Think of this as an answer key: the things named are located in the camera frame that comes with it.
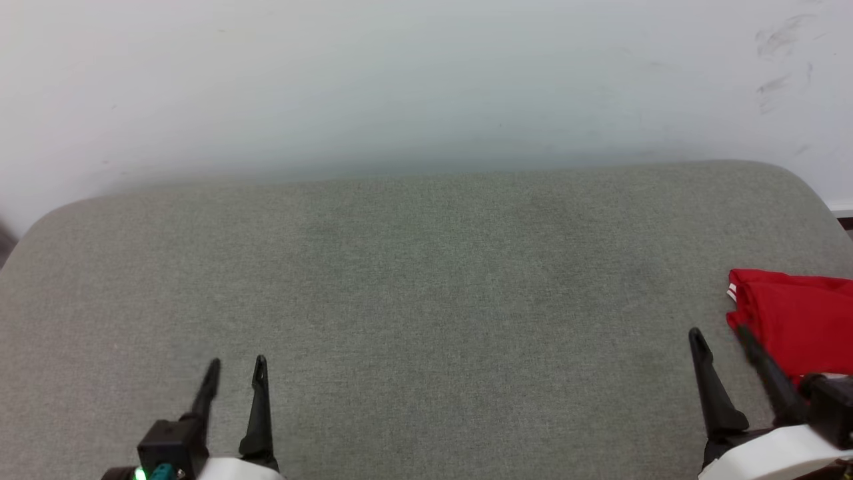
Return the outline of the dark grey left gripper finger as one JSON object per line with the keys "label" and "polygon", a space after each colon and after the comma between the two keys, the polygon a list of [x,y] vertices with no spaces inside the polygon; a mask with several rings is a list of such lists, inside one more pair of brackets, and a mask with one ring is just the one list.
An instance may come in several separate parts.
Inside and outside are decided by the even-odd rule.
{"label": "dark grey left gripper finger", "polygon": [[239,445],[241,461],[254,465],[279,465],[275,459],[271,395],[269,395],[269,380],[267,359],[258,355],[254,365],[253,402],[247,423],[247,432]]}
{"label": "dark grey left gripper finger", "polygon": [[211,404],[217,396],[221,374],[221,359],[214,358],[209,363],[201,385],[189,410],[189,417],[198,420],[200,425],[207,427],[211,414]]}

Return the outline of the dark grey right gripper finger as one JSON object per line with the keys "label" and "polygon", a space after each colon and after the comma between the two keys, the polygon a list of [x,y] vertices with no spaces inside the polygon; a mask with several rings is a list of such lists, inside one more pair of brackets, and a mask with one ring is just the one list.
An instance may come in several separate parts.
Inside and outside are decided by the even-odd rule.
{"label": "dark grey right gripper finger", "polygon": [[788,427],[806,423],[805,400],[765,347],[755,338],[750,328],[739,325],[735,329],[735,335],[764,386],[774,414],[773,426]]}
{"label": "dark grey right gripper finger", "polygon": [[712,350],[699,328],[690,329],[688,342],[707,438],[722,440],[746,433],[750,428],[748,419],[729,398],[716,373]]}

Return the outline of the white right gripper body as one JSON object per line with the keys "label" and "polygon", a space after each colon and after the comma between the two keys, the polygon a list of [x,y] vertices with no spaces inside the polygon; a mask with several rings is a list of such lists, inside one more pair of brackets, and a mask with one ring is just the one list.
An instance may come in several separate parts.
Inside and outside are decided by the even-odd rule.
{"label": "white right gripper body", "polygon": [[798,479],[851,455],[808,425],[781,427],[723,453],[698,479]]}

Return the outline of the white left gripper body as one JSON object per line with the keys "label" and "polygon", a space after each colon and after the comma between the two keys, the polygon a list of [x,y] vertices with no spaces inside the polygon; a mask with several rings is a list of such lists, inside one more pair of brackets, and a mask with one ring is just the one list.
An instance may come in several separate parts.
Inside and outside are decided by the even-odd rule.
{"label": "white left gripper body", "polygon": [[265,457],[240,458],[240,457],[213,457],[207,459],[201,472],[195,479],[200,480],[261,480],[277,479],[286,477],[281,474],[277,461]]}

